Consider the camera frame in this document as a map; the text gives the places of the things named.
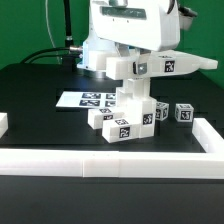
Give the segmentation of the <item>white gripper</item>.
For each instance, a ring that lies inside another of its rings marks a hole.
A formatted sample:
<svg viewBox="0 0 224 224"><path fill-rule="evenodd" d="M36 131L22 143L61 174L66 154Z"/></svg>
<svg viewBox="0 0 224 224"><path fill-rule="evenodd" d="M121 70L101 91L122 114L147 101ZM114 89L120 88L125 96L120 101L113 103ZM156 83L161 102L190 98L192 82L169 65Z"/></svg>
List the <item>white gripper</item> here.
<svg viewBox="0 0 224 224"><path fill-rule="evenodd" d="M135 50L136 75L147 73L149 50L165 51L179 44L177 0L90 0L90 10L97 36L117 42L121 57L130 56L129 46L142 48Z"/></svg>

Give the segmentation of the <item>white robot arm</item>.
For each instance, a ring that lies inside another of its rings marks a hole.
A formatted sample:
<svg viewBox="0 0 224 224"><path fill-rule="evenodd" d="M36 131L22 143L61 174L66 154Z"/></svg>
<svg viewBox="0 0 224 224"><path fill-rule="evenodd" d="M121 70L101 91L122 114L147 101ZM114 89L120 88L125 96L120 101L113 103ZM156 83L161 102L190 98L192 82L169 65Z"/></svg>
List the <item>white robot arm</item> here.
<svg viewBox="0 0 224 224"><path fill-rule="evenodd" d="M129 59L136 75L150 71L154 52L172 50L198 13L178 0L90 0L89 34L80 68L104 72L109 59Z"/></svg>

